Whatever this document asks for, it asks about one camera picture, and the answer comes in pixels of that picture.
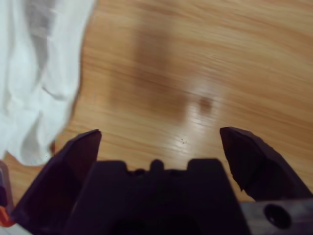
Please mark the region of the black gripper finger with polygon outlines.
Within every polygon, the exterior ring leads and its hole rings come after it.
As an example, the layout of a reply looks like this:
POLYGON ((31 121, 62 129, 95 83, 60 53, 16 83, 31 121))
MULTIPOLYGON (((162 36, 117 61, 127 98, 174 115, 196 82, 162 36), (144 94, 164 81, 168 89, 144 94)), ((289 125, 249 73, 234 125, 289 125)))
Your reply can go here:
POLYGON ((11 212, 34 235, 60 235, 97 160, 99 130, 79 134, 53 156, 11 212))
POLYGON ((306 199, 308 188, 287 161, 252 132, 220 129, 233 179, 256 201, 306 199))

